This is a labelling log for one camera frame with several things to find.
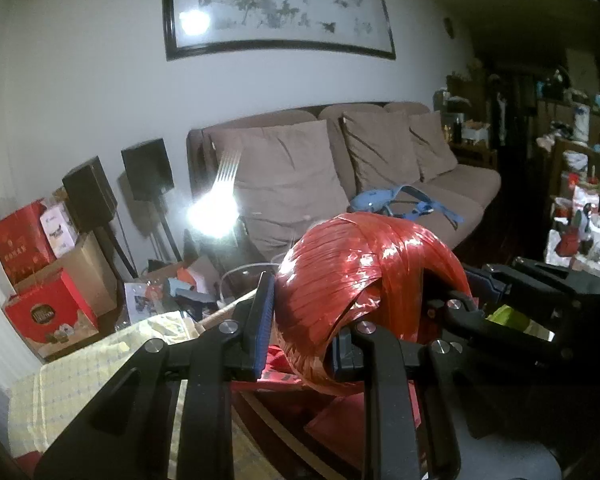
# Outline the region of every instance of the green object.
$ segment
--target green object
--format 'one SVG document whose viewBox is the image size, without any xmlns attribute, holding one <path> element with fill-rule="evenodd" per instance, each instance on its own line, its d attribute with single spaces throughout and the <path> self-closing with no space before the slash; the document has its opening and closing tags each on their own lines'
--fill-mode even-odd
<svg viewBox="0 0 600 480">
<path fill-rule="evenodd" d="M 524 332 L 531 324 L 531 320 L 527 316 L 514 310 L 509 305 L 501 306 L 493 314 L 487 316 L 487 320 L 519 332 Z"/>
</svg>

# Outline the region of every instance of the speaker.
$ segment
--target speaker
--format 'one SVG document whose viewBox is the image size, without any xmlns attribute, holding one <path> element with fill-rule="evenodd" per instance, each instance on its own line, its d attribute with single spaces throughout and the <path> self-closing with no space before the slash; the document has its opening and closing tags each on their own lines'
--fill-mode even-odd
<svg viewBox="0 0 600 480">
<path fill-rule="evenodd" d="M 81 231 L 93 231 L 113 220 L 118 202 L 97 156 L 73 168 L 62 184 Z"/>
<path fill-rule="evenodd" d="M 154 202 L 160 195 L 173 189 L 171 165 L 164 140 L 148 140 L 122 150 L 122 160 L 135 200 Z"/>
</svg>

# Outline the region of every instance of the bottle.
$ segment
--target bottle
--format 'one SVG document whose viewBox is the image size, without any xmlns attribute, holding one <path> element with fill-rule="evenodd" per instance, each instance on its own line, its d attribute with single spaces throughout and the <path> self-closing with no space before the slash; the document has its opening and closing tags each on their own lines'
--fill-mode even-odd
<svg viewBox="0 0 600 480">
<path fill-rule="evenodd" d="M 454 123 L 454 144 L 462 144 L 462 123 L 460 117 L 456 117 Z"/>
</svg>

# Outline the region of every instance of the red paper bag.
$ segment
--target red paper bag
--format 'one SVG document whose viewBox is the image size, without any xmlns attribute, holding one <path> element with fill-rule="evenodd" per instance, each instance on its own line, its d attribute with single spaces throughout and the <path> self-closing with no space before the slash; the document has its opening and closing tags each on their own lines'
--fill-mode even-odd
<svg viewBox="0 0 600 480">
<path fill-rule="evenodd" d="M 65 270 L 12 298 L 4 313 L 43 358 L 98 333 L 93 310 Z"/>
<path fill-rule="evenodd" d="M 56 259 L 40 224 L 44 211 L 32 202 L 0 220 L 0 262 L 13 285 Z"/>
</svg>

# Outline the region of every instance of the red plastic twine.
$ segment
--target red plastic twine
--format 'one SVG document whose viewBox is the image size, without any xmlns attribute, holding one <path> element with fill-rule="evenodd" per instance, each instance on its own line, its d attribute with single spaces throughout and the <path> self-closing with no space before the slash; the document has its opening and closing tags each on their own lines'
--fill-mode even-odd
<svg viewBox="0 0 600 480">
<path fill-rule="evenodd" d="M 371 312 L 367 319 L 398 338 L 427 342 L 431 330 L 420 323 L 424 269 L 470 294 L 452 251 L 411 221 L 346 213 L 309 230 L 276 275 L 276 328 L 293 370 L 323 393 L 360 392 L 361 384 L 333 381 L 322 362 L 340 328 Z"/>
</svg>

